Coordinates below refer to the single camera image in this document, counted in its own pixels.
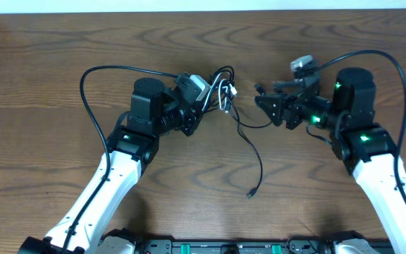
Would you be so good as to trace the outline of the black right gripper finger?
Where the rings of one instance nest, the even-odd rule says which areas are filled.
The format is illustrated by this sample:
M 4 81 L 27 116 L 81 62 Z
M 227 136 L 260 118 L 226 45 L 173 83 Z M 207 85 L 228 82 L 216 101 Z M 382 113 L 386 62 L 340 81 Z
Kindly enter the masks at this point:
M 287 98 L 285 94 L 260 95 L 254 98 L 254 102 L 269 117 L 273 125 L 280 126 L 283 123 Z
M 305 89 L 306 85 L 303 79 L 292 81 L 276 81 L 273 83 L 274 90 L 283 90 L 286 88 Z

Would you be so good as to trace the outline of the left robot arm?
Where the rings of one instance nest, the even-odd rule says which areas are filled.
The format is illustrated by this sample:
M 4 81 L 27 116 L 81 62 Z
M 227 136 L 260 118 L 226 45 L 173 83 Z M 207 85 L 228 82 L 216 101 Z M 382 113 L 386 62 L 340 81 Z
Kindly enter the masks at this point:
M 172 130 L 190 136 L 202 117 L 209 84 L 180 74 L 176 87 L 156 78 L 135 81 L 130 111 L 122 113 L 105 141 L 94 176 L 66 216 L 43 239 L 27 237 L 20 253 L 141 253 L 142 244 L 104 231 L 128 191 L 140 180 Z

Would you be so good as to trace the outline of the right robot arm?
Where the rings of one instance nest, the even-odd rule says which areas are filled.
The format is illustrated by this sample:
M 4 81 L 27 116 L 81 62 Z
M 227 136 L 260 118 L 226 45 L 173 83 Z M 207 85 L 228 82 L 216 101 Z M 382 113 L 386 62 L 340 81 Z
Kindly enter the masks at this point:
M 365 192 L 396 253 L 406 253 L 406 171 L 398 144 L 374 120 L 376 86 L 366 69 L 338 72 L 331 99 L 320 96 L 320 72 L 297 68 L 295 80 L 257 85 L 255 104 L 275 126 L 293 130 L 306 122 L 330 134 L 329 144 Z

